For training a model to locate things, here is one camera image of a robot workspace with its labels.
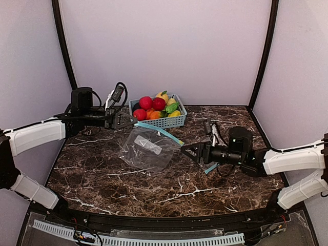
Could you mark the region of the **clear zip top bag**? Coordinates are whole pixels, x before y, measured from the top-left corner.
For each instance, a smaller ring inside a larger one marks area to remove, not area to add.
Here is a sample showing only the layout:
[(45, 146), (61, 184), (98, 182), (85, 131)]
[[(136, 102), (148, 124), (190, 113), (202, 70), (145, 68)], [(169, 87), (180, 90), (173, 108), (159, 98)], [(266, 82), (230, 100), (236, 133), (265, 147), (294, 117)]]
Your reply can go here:
[(118, 157), (131, 167), (159, 173), (183, 145), (183, 141), (166, 130), (139, 121)]

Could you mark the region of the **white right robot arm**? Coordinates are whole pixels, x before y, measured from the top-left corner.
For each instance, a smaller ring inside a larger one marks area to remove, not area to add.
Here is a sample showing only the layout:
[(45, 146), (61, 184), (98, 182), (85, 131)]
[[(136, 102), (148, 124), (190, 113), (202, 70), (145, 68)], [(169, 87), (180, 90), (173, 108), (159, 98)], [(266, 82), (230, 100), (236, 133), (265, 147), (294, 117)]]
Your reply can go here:
[(199, 142), (181, 147), (181, 152), (194, 162), (216, 162), (239, 166), (251, 177), (313, 169), (301, 181), (272, 193), (267, 204), (270, 212), (282, 212), (310, 197), (327, 191), (327, 137), (308, 146), (291, 149), (253, 149), (253, 134), (243, 127), (229, 130), (227, 146)]

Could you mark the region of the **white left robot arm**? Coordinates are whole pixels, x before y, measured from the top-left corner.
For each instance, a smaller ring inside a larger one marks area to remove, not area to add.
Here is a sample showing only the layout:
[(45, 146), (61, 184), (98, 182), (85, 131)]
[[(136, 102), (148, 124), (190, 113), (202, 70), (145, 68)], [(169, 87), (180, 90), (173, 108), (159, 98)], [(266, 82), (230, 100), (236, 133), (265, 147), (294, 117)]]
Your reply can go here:
[(124, 83), (118, 82), (99, 106), (93, 104), (96, 96), (90, 87), (77, 88), (72, 91), (71, 102), (64, 113), (1, 131), (1, 189), (11, 190), (49, 210), (67, 207), (62, 196), (21, 172), (15, 166), (14, 157), (49, 142), (76, 136), (87, 126), (117, 130), (137, 123), (135, 117), (116, 105), (127, 101), (128, 90)]

